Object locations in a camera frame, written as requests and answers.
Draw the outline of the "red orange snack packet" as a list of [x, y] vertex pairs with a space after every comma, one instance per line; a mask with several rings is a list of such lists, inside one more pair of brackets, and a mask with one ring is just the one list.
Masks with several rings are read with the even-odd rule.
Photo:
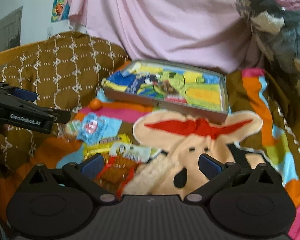
[[124, 157], [103, 156], [104, 167], [93, 181], [109, 193], [121, 199], [125, 186], [133, 179], [139, 166], [132, 160]]

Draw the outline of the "yellow snack packet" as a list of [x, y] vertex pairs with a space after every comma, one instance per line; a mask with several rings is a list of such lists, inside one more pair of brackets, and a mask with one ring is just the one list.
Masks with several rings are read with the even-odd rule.
[[83, 159], [87, 160], [95, 154], [108, 154], [111, 146], [115, 142], [131, 143], [130, 138], [126, 133], [118, 134], [114, 137], [107, 137], [99, 140], [96, 144], [87, 145], [83, 143]]

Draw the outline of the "light blue candy packet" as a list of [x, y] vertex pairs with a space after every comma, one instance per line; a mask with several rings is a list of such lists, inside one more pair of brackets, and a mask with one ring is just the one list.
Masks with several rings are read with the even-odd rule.
[[89, 113], [81, 121], [76, 139], [94, 145], [101, 139], [117, 135], [121, 124], [119, 119]]

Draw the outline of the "white green snack packet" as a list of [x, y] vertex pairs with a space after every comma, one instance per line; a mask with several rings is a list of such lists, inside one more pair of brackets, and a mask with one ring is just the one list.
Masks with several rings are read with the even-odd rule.
[[126, 142], [115, 142], [112, 144], [109, 155], [111, 157], [123, 157], [136, 163], [147, 163], [157, 157], [161, 149], [138, 146]]

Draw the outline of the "rice cracker bar pack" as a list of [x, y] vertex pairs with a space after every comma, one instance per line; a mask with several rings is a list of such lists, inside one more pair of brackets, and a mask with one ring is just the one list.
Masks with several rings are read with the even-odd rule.
[[175, 167], [176, 161], [165, 156], [158, 155], [148, 164], [138, 168], [134, 177], [124, 187], [123, 195], [147, 195]]

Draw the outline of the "dark blue snack stick pack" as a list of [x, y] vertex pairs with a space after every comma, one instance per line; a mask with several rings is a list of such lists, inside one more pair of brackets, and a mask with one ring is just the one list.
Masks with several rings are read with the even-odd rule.
[[140, 94], [146, 88], [150, 88], [152, 86], [151, 77], [149, 75], [139, 75], [135, 78], [135, 80], [128, 85], [125, 90], [126, 94]]

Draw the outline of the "clear pack brown cookies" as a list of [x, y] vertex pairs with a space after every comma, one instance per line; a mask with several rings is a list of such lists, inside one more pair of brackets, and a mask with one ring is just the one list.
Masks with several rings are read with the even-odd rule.
[[179, 92], [172, 87], [168, 80], [160, 82], [158, 87], [164, 94], [164, 100], [174, 103], [187, 103], [186, 99], [179, 94]]

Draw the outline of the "brown PF patterned pillow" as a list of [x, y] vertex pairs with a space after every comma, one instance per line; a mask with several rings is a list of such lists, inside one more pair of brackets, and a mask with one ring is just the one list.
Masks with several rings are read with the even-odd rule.
[[[95, 98], [102, 80], [127, 60], [120, 46], [70, 31], [23, 46], [0, 67], [0, 81], [36, 92], [38, 106], [75, 115]], [[80, 141], [63, 139], [61, 132], [61, 125], [54, 125], [51, 134], [10, 127], [8, 134], [0, 138], [0, 172], [38, 162], [55, 167], [81, 146]]]

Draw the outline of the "colourful cartoon monkey blanket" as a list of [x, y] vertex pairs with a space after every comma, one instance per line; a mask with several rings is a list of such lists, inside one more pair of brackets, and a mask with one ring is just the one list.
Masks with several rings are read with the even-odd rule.
[[156, 110], [132, 103], [110, 101], [92, 90], [89, 98], [99, 98], [104, 107], [99, 115], [109, 117], [110, 133], [126, 133], [131, 141], [159, 147], [188, 168], [185, 189], [158, 181], [152, 194], [181, 196], [202, 182], [194, 177], [187, 146], [196, 146], [221, 163], [235, 161], [254, 168], [268, 161], [279, 172], [283, 186], [296, 207], [289, 231], [300, 239], [300, 102], [289, 100], [274, 79], [258, 68], [236, 71], [226, 77], [230, 112], [222, 125], [177, 112]]

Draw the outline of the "small orange fruit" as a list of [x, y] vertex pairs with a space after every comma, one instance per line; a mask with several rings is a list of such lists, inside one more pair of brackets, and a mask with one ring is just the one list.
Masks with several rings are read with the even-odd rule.
[[88, 107], [92, 110], [92, 111], [98, 111], [99, 109], [101, 109], [103, 107], [103, 103], [101, 100], [99, 99], [93, 99], [89, 102]]

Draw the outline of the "grey tray with cartoon drawing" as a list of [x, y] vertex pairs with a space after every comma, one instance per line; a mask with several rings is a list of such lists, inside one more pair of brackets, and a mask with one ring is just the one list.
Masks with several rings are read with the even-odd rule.
[[107, 98], [225, 122], [225, 77], [204, 68], [162, 60], [134, 60], [102, 81]]

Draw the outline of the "pink bed sheet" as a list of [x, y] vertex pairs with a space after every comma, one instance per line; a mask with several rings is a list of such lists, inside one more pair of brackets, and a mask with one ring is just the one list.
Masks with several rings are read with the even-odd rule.
[[235, 0], [67, 0], [69, 22], [124, 48], [131, 59], [161, 59], [232, 73], [264, 57]]

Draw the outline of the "bundle of clothes in plastic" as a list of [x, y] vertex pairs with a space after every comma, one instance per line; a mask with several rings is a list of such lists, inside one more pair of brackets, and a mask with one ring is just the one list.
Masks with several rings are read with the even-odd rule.
[[268, 60], [267, 71], [300, 98], [300, 0], [236, 0]]

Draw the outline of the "wooden bed frame edge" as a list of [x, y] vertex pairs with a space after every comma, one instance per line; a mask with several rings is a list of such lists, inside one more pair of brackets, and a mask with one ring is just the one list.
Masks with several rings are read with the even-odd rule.
[[12, 61], [15, 57], [17, 57], [19, 54], [21, 54], [23, 51], [28, 50], [29, 48], [32, 48], [34, 46], [40, 45], [41, 43], [44, 43], [45, 41], [39, 41], [35, 43], [25, 44], [22, 46], [17, 46], [8, 50], [4, 50], [0, 52], [0, 66], [6, 63], [9, 63]]

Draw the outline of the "grey wall cabinet door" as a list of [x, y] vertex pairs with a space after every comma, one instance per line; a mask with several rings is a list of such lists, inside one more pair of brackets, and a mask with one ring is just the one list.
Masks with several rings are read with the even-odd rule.
[[0, 52], [20, 46], [22, 11], [19, 7], [0, 20]]

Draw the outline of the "colourful wall poster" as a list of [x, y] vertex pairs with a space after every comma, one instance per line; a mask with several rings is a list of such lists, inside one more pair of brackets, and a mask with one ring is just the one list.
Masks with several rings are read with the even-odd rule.
[[70, 6], [67, 0], [53, 0], [51, 22], [67, 20]]

